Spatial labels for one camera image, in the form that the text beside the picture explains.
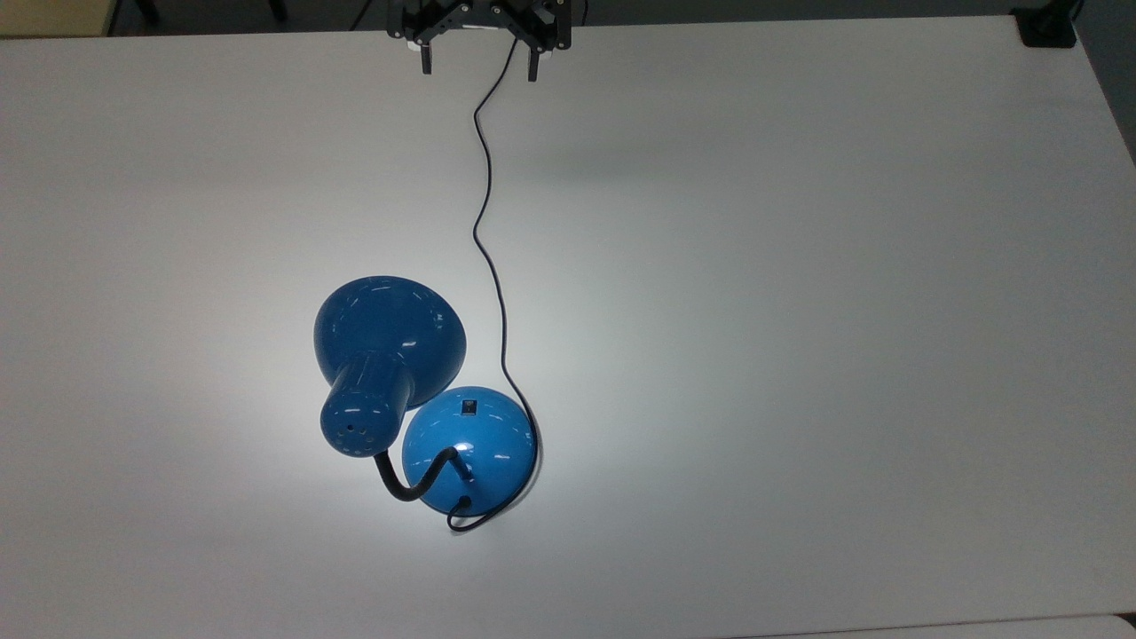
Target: blue lamp base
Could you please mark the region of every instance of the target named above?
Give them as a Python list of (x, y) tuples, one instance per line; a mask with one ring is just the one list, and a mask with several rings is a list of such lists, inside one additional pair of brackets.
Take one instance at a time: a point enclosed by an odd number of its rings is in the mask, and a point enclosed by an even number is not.
[(448, 446), (458, 449), (468, 473), (459, 474), (446, 465), (421, 498), (444, 514), (468, 497), (470, 505), (457, 514), (484, 515), (518, 492), (536, 465), (535, 435), (525, 412), (509, 397), (487, 388), (451, 389), (418, 410), (402, 441), (407, 480), (412, 484), (421, 480), (434, 457)]

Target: desk lamp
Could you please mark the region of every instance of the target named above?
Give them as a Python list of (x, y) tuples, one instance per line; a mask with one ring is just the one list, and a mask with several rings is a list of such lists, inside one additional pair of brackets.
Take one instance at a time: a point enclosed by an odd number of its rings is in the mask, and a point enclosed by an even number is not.
[[(525, 413), (485, 388), (442, 392), (461, 368), (466, 332), (441, 296), (402, 277), (356, 280), (327, 298), (315, 333), (332, 385), (324, 438), (344, 455), (374, 457), (394, 497), (470, 517), (503, 508), (528, 482), (535, 442)], [(403, 472), (416, 482), (408, 488), (387, 449), (406, 410), (423, 405), (403, 442)], [(448, 464), (453, 472), (443, 473)]]

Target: blue lamp shade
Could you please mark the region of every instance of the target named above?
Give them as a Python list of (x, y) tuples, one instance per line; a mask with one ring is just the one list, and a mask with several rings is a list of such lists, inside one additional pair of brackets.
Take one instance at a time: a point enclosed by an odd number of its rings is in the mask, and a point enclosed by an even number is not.
[(431, 508), (450, 513), (462, 497), (465, 517), (484, 515), (509, 500), (533, 474), (536, 441), (525, 412), (487, 388), (448, 390), (418, 409), (402, 440), (402, 470), (418, 482), (438, 450), (458, 450), (463, 473), (446, 467), (423, 496)]
[(466, 357), (453, 308), (423, 284), (389, 275), (340, 287), (320, 307), (315, 337), (319, 370), (332, 384), (320, 426), (332, 447), (352, 457), (390, 448), (407, 408), (442, 392)]

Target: black cable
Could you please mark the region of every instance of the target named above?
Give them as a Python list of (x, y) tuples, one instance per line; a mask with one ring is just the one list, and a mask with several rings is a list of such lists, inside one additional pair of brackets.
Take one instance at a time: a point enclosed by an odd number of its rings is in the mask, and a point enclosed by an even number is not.
[(399, 475), (394, 474), (394, 465), (391, 464), (391, 456), (386, 450), (375, 455), (375, 465), (378, 466), (378, 476), (383, 478), (383, 486), (386, 487), (386, 490), (389, 490), (395, 499), (399, 499), (400, 501), (414, 501), (423, 495), (426, 495), (426, 491), (429, 490), (437, 480), (438, 473), (441, 473), (442, 468), (445, 467), (446, 462), (452, 462), (454, 459), (458, 459), (458, 449), (452, 446), (443, 448), (442, 451), (434, 457), (434, 460), (431, 462), (431, 465), (426, 468), (426, 474), (423, 475), (423, 479), (409, 488), (402, 486), (402, 482), (399, 481)]
[[(536, 420), (533, 417), (533, 408), (528, 405), (528, 399), (525, 393), (520, 391), (517, 382), (513, 381), (512, 375), (509, 374), (508, 364), (508, 351), (509, 351), (509, 314), (504, 306), (504, 293), (501, 291), (501, 277), (498, 275), (496, 265), (493, 264), (493, 258), (490, 257), (490, 252), (485, 249), (485, 244), (482, 243), (481, 235), (478, 235), (478, 230), (482, 225), (482, 219), (485, 217), (485, 209), (490, 206), (490, 196), (493, 193), (493, 155), (490, 152), (490, 146), (485, 141), (485, 132), (482, 130), (482, 109), (490, 101), (490, 98), (496, 93), (498, 86), (501, 85), (501, 81), (504, 80), (507, 73), (509, 73), (509, 65), (512, 63), (512, 55), (517, 51), (517, 43), (519, 41), (513, 39), (512, 47), (509, 48), (509, 57), (504, 60), (504, 68), (501, 69), (501, 75), (498, 76), (496, 82), (490, 89), (488, 93), (482, 98), (477, 108), (474, 109), (474, 127), (477, 128), (477, 139), (482, 142), (482, 150), (485, 151), (485, 200), (482, 201), (482, 210), (477, 214), (477, 221), (474, 222), (474, 243), (477, 244), (477, 250), (482, 251), (482, 257), (485, 258), (485, 264), (490, 267), (490, 274), (493, 275), (493, 287), (496, 289), (498, 293), (498, 306), (501, 307), (501, 372), (504, 373), (504, 379), (509, 381), (509, 385), (512, 387), (512, 391), (517, 393), (520, 399), (521, 406), (525, 408), (525, 416), (528, 418), (528, 424), (533, 428), (533, 466), (536, 465), (536, 459), (541, 455), (541, 431), (536, 426)], [(517, 488), (517, 490), (509, 496), (508, 499), (502, 501), (500, 505), (491, 508), (488, 512), (483, 514), (477, 521), (467, 525), (454, 525), (453, 518), (459, 516), (458, 513), (466, 509), (470, 505), (468, 497), (462, 497), (458, 503), (450, 509), (449, 516), (445, 518), (446, 525), (450, 530), (454, 532), (466, 532), (474, 530), (475, 528), (484, 524), (485, 522), (493, 518), (494, 515), (504, 511), (518, 497), (525, 491), (525, 486)]]
[(359, 23), (362, 22), (362, 17), (367, 15), (367, 9), (370, 8), (371, 0), (367, 0), (362, 3), (362, 9), (359, 10), (359, 15), (356, 16), (356, 22), (351, 23), (351, 28), (348, 31), (354, 31), (359, 28)]

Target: power cord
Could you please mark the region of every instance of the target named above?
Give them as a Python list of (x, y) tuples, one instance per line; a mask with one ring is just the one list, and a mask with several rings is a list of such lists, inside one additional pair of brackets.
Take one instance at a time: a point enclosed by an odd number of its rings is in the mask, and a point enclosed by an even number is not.
[(356, 16), (356, 22), (351, 23), (351, 28), (349, 28), (348, 31), (354, 31), (359, 28), (359, 23), (361, 23), (362, 17), (367, 15), (367, 9), (370, 8), (371, 1), (373, 0), (367, 0), (366, 2), (362, 3), (362, 9), (359, 9), (359, 15)]
[[(482, 99), (477, 108), (474, 109), (474, 127), (477, 128), (477, 139), (482, 142), (482, 150), (485, 151), (485, 199), (482, 201), (482, 210), (477, 214), (477, 219), (474, 222), (474, 243), (477, 244), (477, 250), (482, 251), (482, 257), (485, 258), (485, 264), (490, 267), (490, 274), (493, 275), (493, 287), (496, 289), (498, 294), (498, 306), (501, 307), (501, 372), (504, 373), (504, 379), (509, 381), (509, 385), (512, 387), (512, 391), (517, 393), (520, 399), (521, 406), (525, 408), (525, 416), (528, 418), (529, 425), (533, 428), (533, 466), (535, 467), (537, 459), (541, 457), (541, 431), (536, 425), (536, 420), (533, 417), (533, 408), (528, 405), (528, 399), (525, 393), (520, 391), (517, 382), (513, 381), (512, 375), (509, 374), (508, 364), (508, 351), (509, 351), (509, 314), (504, 306), (504, 293), (501, 291), (501, 277), (498, 275), (496, 265), (493, 263), (493, 258), (490, 256), (488, 250), (485, 249), (485, 244), (482, 243), (481, 235), (478, 231), (482, 225), (482, 219), (485, 217), (485, 209), (490, 206), (490, 196), (493, 193), (493, 155), (490, 152), (488, 142), (485, 141), (485, 132), (482, 130), (482, 109), (490, 101), (490, 98), (496, 93), (498, 86), (501, 85), (501, 81), (504, 80), (507, 73), (509, 73), (509, 65), (512, 64), (512, 56), (517, 51), (518, 40), (513, 39), (512, 47), (509, 48), (509, 57), (504, 60), (504, 68), (501, 69), (501, 75), (498, 76), (496, 82), (490, 89), (488, 93)], [(453, 508), (450, 509), (450, 514), (445, 517), (445, 523), (450, 526), (450, 530), (454, 532), (467, 532), (481, 526), (485, 522), (493, 518), (495, 515), (508, 508), (517, 500), (525, 489), (528, 487), (519, 487), (508, 499), (501, 503), (499, 506), (493, 507), (485, 514), (483, 514), (477, 521), (470, 524), (458, 525), (453, 523), (454, 518), (462, 518), (459, 513), (469, 508), (471, 500), (469, 497), (462, 497), (454, 504)]]

